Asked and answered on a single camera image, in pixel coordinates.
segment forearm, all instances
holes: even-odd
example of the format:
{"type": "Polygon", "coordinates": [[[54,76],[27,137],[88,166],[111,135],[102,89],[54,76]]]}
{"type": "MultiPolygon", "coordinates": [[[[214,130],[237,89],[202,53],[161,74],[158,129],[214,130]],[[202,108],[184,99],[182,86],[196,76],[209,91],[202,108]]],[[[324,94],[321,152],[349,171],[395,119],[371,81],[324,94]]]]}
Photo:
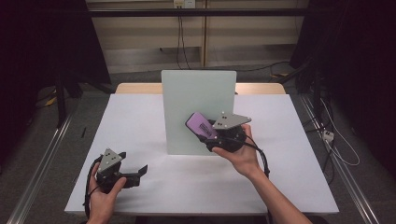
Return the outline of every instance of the forearm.
{"type": "Polygon", "coordinates": [[[265,176],[262,170],[247,177],[271,211],[276,223],[311,223],[265,176]]]}

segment smartphone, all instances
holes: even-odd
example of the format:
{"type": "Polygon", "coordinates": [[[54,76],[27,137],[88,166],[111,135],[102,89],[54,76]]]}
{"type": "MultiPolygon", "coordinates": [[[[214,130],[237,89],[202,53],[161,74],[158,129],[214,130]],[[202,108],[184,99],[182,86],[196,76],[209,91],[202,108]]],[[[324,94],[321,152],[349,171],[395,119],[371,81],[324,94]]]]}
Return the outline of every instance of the smartphone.
{"type": "Polygon", "coordinates": [[[199,112],[195,112],[190,116],[186,121],[186,126],[198,137],[203,136],[206,139],[214,139],[218,135],[209,121],[199,112]]]}

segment electrical cable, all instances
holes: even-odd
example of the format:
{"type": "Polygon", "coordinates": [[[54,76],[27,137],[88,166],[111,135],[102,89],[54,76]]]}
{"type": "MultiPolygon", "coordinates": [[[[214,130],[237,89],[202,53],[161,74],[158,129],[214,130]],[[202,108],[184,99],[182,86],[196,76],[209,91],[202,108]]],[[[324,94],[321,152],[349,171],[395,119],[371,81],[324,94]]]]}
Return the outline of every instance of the electrical cable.
{"type": "Polygon", "coordinates": [[[180,17],[180,27],[181,27],[181,43],[183,44],[184,59],[186,60],[187,67],[189,67],[189,70],[191,70],[189,61],[187,60],[186,48],[184,47],[183,19],[181,17],[180,17]]]}
{"type": "Polygon", "coordinates": [[[89,193],[88,195],[91,197],[91,195],[93,194],[94,191],[96,191],[97,189],[99,189],[103,184],[105,184],[105,181],[100,183],[98,186],[96,186],[96,188],[94,188],[91,193],[89,193]]]}
{"type": "Polygon", "coordinates": [[[349,142],[345,139],[345,137],[338,131],[337,127],[335,127],[335,124],[334,124],[334,122],[333,122],[333,120],[332,120],[332,116],[331,116],[331,114],[330,114],[330,112],[329,112],[329,109],[327,108],[326,104],[324,103],[324,101],[323,101],[322,99],[320,99],[320,101],[323,103],[323,105],[324,105],[324,107],[325,107],[325,109],[326,109],[326,112],[327,112],[327,114],[329,115],[330,122],[332,123],[332,126],[334,127],[335,131],[336,131],[336,132],[341,136],[341,138],[343,138],[343,140],[349,145],[349,147],[352,149],[353,153],[355,153],[356,158],[358,159],[358,161],[357,161],[356,163],[351,163],[351,162],[345,161],[345,160],[341,157],[340,154],[338,154],[336,151],[334,151],[334,148],[336,149],[336,147],[331,147],[330,144],[329,144],[329,142],[328,142],[327,140],[325,140],[325,142],[326,142],[327,144],[329,144],[330,150],[331,150],[331,151],[334,153],[334,155],[335,155],[338,159],[340,159],[343,163],[348,164],[348,165],[351,165],[351,166],[357,166],[357,165],[359,165],[359,164],[361,163],[361,158],[359,157],[358,153],[357,153],[356,150],[353,148],[353,146],[349,144],[349,142]]]}
{"type": "Polygon", "coordinates": [[[266,65],[266,66],[264,66],[264,67],[259,67],[259,68],[254,68],[254,69],[233,70],[233,71],[236,71],[236,72],[253,72],[253,71],[258,71],[258,70],[262,70],[262,69],[265,69],[265,68],[269,68],[269,67],[272,67],[272,66],[274,66],[274,65],[281,64],[281,63],[289,63],[289,61],[283,61],[283,62],[278,62],[278,63],[272,63],[272,64],[270,64],[270,65],[266,65]]]}
{"type": "Polygon", "coordinates": [[[184,33],[183,33],[183,19],[181,17],[178,17],[178,40],[177,40],[177,54],[176,54],[176,60],[177,60],[177,66],[180,70],[183,70],[180,66],[180,62],[178,60],[178,51],[180,49],[180,38],[181,38],[181,43],[183,47],[183,54],[184,54],[184,59],[186,60],[187,67],[189,70],[191,70],[189,62],[187,60],[187,55],[186,55],[186,48],[184,46],[184,33]]]}
{"type": "Polygon", "coordinates": [[[323,131],[323,129],[325,129],[327,126],[329,126],[330,124],[330,120],[327,121],[327,123],[325,125],[320,125],[320,127],[316,128],[316,129],[312,129],[312,130],[307,130],[305,131],[306,133],[312,133],[312,132],[317,132],[317,131],[323,131]]]}
{"type": "Polygon", "coordinates": [[[248,136],[248,135],[246,135],[246,134],[244,134],[244,136],[246,136],[247,138],[249,138],[249,139],[253,142],[254,146],[251,145],[250,143],[242,142],[242,141],[239,141],[239,140],[236,140],[236,139],[233,139],[233,138],[221,137],[220,139],[224,139],[224,140],[232,141],[232,142],[235,142],[235,143],[243,144],[243,145],[245,145],[245,146],[254,148],[254,149],[256,149],[257,151],[259,151],[260,156],[262,157],[262,163],[263,163],[263,166],[264,166],[264,173],[265,173],[265,175],[269,178],[270,170],[269,170],[269,168],[268,168],[268,161],[267,161],[267,158],[265,157],[264,152],[262,151],[262,149],[260,149],[260,148],[257,146],[257,144],[254,142],[254,140],[253,140],[250,136],[248,136]]]}
{"type": "Polygon", "coordinates": [[[303,125],[303,127],[305,127],[306,125],[308,125],[310,122],[312,122],[314,119],[317,119],[316,117],[313,117],[312,119],[306,120],[304,122],[301,123],[301,125],[303,125]]]}
{"type": "Polygon", "coordinates": [[[273,79],[273,71],[272,71],[272,64],[271,64],[271,66],[270,66],[270,79],[268,80],[268,83],[270,83],[271,81],[272,81],[272,79],[273,79]]]}
{"type": "Polygon", "coordinates": [[[330,162],[332,164],[332,177],[331,177],[330,181],[327,182],[328,185],[330,185],[334,181],[334,177],[335,177],[334,164],[332,163],[332,160],[330,160],[330,156],[331,155],[332,155],[332,151],[331,150],[326,153],[326,160],[325,160],[325,162],[323,164],[323,167],[321,168],[322,173],[326,174],[325,170],[326,170],[326,166],[327,166],[328,162],[330,162]]]}
{"type": "Polygon", "coordinates": [[[91,194],[93,193],[93,191],[91,193],[88,193],[90,191],[90,181],[91,181],[91,174],[92,174],[92,170],[93,167],[95,166],[95,164],[97,162],[100,162],[103,158],[103,155],[100,155],[100,157],[98,157],[96,160],[93,161],[90,171],[88,172],[88,176],[87,176],[87,184],[85,186],[85,199],[84,199],[84,210],[85,210],[85,215],[87,216],[87,219],[90,219],[90,198],[91,198],[91,194]]]}
{"type": "Polygon", "coordinates": [[[177,53],[176,53],[176,61],[177,61],[177,66],[180,70],[183,70],[180,66],[180,63],[178,61],[178,49],[180,48],[180,17],[178,17],[178,40],[177,40],[177,53]]]}

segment wrist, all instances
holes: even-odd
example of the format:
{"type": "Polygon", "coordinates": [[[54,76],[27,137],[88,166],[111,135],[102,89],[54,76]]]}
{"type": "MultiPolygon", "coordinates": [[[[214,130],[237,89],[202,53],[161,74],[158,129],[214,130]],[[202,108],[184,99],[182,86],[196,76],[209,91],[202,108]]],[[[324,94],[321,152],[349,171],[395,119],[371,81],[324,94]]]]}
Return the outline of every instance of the wrist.
{"type": "Polygon", "coordinates": [[[263,178],[267,179],[267,176],[265,175],[261,167],[258,167],[257,169],[254,169],[247,174],[247,179],[249,179],[253,183],[263,178]]]}
{"type": "Polygon", "coordinates": [[[87,224],[107,224],[108,220],[104,220],[101,218],[97,218],[97,217],[90,217],[90,219],[88,219],[87,224]]]}

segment white table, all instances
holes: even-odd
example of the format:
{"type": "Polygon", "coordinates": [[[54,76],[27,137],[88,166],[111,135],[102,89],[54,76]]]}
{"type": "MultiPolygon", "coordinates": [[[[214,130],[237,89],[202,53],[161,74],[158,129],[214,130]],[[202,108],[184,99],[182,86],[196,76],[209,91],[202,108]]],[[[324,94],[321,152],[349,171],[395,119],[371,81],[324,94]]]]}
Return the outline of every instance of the white table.
{"type": "MultiPolygon", "coordinates": [[[[270,179],[302,212],[338,212],[288,95],[236,95],[234,113],[252,117],[253,137],[266,154],[270,179]]],[[[117,213],[200,216],[266,212],[251,183],[228,161],[218,156],[167,155],[165,139],[160,94],[112,95],[65,211],[84,213],[88,170],[110,147],[117,153],[127,152],[120,168],[123,173],[137,172],[148,164],[140,187],[119,194],[117,213]]]]}

